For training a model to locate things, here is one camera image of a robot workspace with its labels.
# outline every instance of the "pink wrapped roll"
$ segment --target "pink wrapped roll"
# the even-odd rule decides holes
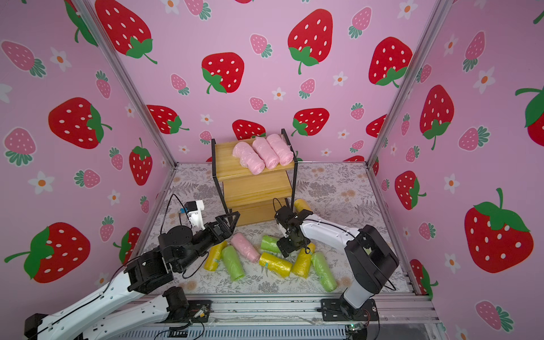
[[[243,257],[253,263],[259,262],[261,254],[255,250],[255,247],[242,234],[236,233],[231,239],[231,244]]]
[[[260,159],[259,155],[251,148],[251,146],[241,141],[234,146],[232,155],[240,158],[240,165],[244,168],[248,168],[252,174],[258,175],[264,170],[264,162]]]
[[[264,161],[264,165],[270,170],[275,168],[280,162],[280,158],[276,155],[274,150],[272,150],[266,138],[255,137],[253,150],[259,154],[259,157]]]
[[[273,133],[269,135],[267,142],[280,158],[281,165],[285,166],[293,161],[293,151],[291,151],[287,143],[278,134]]]

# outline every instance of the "pink wall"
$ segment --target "pink wall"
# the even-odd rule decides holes
[[[1,264],[5,339],[21,338],[31,314],[56,312],[94,291],[100,279],[107,282],[121,265],[120,249],[113,243],[131,246],[121,240],[132,227],[144,228],[147,212],[140,198],[146,196],[144,210],[147,204],[151,209],[168,170],[138,114],[128,115],[129,99],[102,52],[86,41],[94,41],[88,32],[79,32],[76,42],[76,30],[63,1],[10,1],[0,14],[0,135],[8,156],[0,162],[0,257],[32,251]],[[29,71],[32,66],[43,70],[39,65],[45,67],[41,78]],[[106,74],[107,83],[97,83],[97,71]],[[113,128],[103,127],[100,143],[101,125],[90,105]],[[129,169],[138,138],[153,160],[143,186]],[[112,147],[120,151],[113,163]],[[145,162],[149,166],[149,157]],[[88,169],[100,177],[98,184]],[[74,180],[80,170],[82,187]]]
[[[391,81],[398,78],[395,81],[398,84],[402,80],[401,69],[410,61],[410,49],[416,48],[435,1],[332,4],[325,0],[123,0],[120,3],[97,0],[95,4],[120,52],[119,58],[144,101],[162,106],[164,112],[171,114],[162,115],[157,121],[176,160],[204,162],[211,156],[208,141],[201,137],[204,131],[221,143],[260,134],[257,127],[267,132],[285,128],[289,134],[296,130],[307,133],[295,132],[291,139],[303,160],[367,158],[378,131],[368,134],[367,127],[370,131],[375,123],[383,122],[381,117],[387,113],[396,91]],[[188,7],[186,3],[201,6]],[[299,24],[308,15],[307,22]],[[131,36],[137,40],[127,53]],[[379,45],[388,37],[395,39]],[[309,56],[298,52],[299,47],[305,46],[312,49]],[[379,66],[373,58],[375,50]],[[215,67],[229,61],[235,64]],[[203,65],[208,80],[203,76]],[[395,70],[384,81],[387,85],[374,84],[393,67]],[[217,74],[224,77],[224,86]],[[352,109],[356,103],[362,108]],[[155,115],[160,115],[161,108],[153,109]],[[308,127],[293,126],[295,117],[304,124],[304,115],[312,112],[321,114],[323,123],[318,119],[311,124],[314,119],[309,119]],[[176,114],[182,129],[178,129],[178,121],[172,123],[175,127],[172,130],[166,117],[173,121]]]
[[[379,154],[381,193],[450,339],[541,338],[543,10],[456,2]]]

